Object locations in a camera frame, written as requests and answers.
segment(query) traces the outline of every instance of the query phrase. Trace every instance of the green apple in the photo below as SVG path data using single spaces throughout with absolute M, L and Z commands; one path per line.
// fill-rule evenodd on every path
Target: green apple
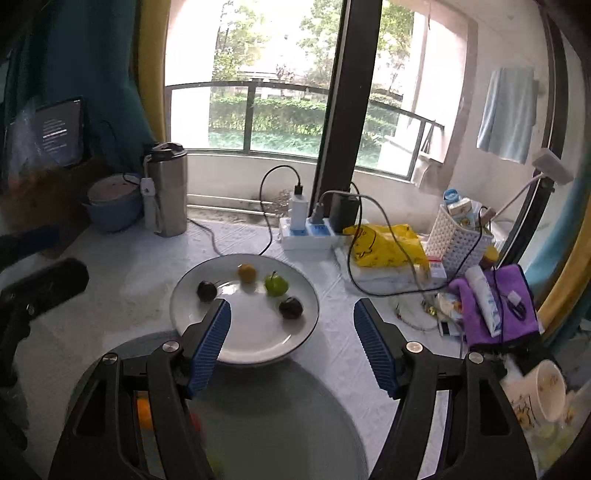
M 222 461 L 214 453 L 207 452 L 207 461 L 211 467 L 213 474 L 220 480 L 224 478 L 224 468 Z
M 281 297 L 289 287 L 287 281 L 279 276 L 277 272 L 265 277 L 265 288 L 271 297 Z

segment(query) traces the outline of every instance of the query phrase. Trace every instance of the plate rim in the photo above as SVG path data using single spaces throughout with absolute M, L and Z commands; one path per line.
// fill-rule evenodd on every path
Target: plate rim
M 316 311 L 317 311 L 317 314 L 316 314 L 316 318 L 314 320 L 314 325 L 310 329 L 310 332 L 308 333 L 308 335 L 301 342 L 299 342 L 295 347 L 293 347 L 291 350 L 289 350 L 288 352 L 282 353 L 281 355 L 277 355 L 277 356 L 274 356 L 272 358 L 268 358 L 268 359 L 265 359 L 265 360 L 262 360 L 262 361 L 259 361 L 259 362 L 232 362 L 232 361 L 220 360 L 219 357 L 217 359 L 217 361 L 219 363 L 224 364 L 224 365 L 231 365 L 233 367 L 263 367 L 264 365 L 273 364 L 275 362 L 278 362 L 278 361 L 280 361 L 280 360 L 288 357 L 293 352 L 295 352 L 299 347 L 301 347 L 308 340 L 308 338 L 310 338 L 310 336 L 312 335 L 312 333 L 314 333 L 314 330 L 316 330 L 316 326 L 318 325 L 318 320 L 320 318 L 320 299 L 318 298 L 318 294 L 316 293 L 316 289 L 314 288 L 314 285 L 308 279 L 308 277 L 306 277 L 306 275 L 304 275 L 300 270 L 298 270 L 296 267 L 293 267 L 292 265 L 284 262 L 283 260 L 279 260 L 278 258 L 275 258 L 275 257 L 269 257 L 268 255 L 258 255 L 258 254 L 251 254 L 251 253 L 234 253 L 234 254 L 221 255 L 221 256 L 218 256 L 218 257 L 208 258 L 207 260 L 204 260 L 202 262 L 199 262 L 197 265 L 195 265 L 194 267 L 191 267 L 189 270 L 187 270 L 184 273 L 184 275 L 179 279 L 179 281 L 177 282 L 177 284 L 173 288 L 173 292 L 172 292 L 172 294 L 170 296 L 170 304 L 169 304 L 169 307 L 168 307 L 169 315 L 170 315 L 170 321 L 173 324 L 174 330 L 176 330 L 176 332 L 180 336 L 182 336 L 183 334 L 178 331 L 178 327 L 177 327 L 178 322 L 176 322 L 174 320 L 174 315 L 173 315 L 173 298 L 174 298 L 175 292 L 177 291 L 177 287 L 180 285 L 180 283 L 183 281 L 183 279 L 187 275 L 189 275 L 195 268 L 199 267 L 200 265 L 203 265 L 204 263 L 211 262 L 211 261 L 214 261 L 214 260 L 218 260 L 219 258 L 222 258 L 222 257 L 237 257 L 238 255 L 241 255 L 241 256 L 246 255 L 247 257 L 265 257 L 265 258 L 269 258 L 271 260 L 274 260 L 276 262 L 282 263 L 286 267 L 294 270 L 296 273 L 298 273 L 299 275 L 301 275 L 308 282 L 308 284 L 312 288 L 312 291 L 314 292 L 314 298 L 316 299 L 316 307 L 317 307 L 316 308 Z

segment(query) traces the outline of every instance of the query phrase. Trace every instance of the white mug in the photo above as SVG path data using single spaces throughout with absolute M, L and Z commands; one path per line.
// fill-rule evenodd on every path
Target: white mug
M 566 403 L 566 385 L 559 368 L 550 360 L 520 380 L 510 382 L 505 394 L 524 430 L 538 431 L 556 422 Z

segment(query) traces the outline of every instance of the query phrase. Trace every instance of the blue bowl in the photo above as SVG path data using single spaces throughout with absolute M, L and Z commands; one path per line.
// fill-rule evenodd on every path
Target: blue bowl
M 142 215 L 144 201 L 139 188 L 125 197 L 93 205 L 88 198 L 82 200 L 90 220 L 103 232 L 118 232 L 129 226 Z

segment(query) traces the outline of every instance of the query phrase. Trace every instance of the curtain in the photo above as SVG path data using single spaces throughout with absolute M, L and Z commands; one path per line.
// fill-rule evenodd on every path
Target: curtain
M 565 319 L 564 323 L 555 329 L 554 332 L 548 332 L 544 338 L 546 345 L 548 345 L 552 352 L 556 355 L 564 344 L 570 340 L 577 329 L 581 320 L 590 318 L 591 314 L 591 283 L 587 284 L 583 295 L 577 302 L 575 308 L 570 315 Z
M 544 338 L 550 337 L 566 320 L 579 302 L 591 280 L 591 199 L 574 247 L 550 294 L 538 311 L 545 328 Z
M 591 154 L 587 153 L 552 233 L 525 271 L 530 289 L 540 304 L 548 296 L 575 243 L 591 190 Z
M 135 17 L 133 0 L 54 0 L 11 56 L 5 125 L 31 100 L 82 97 L 92 154 L 140 173 L 154 136 L 129 72 Z
M 152 132 L 166 141 L 164 60 L 171 0 L 142 0 L 138 34 L 138 89 Z

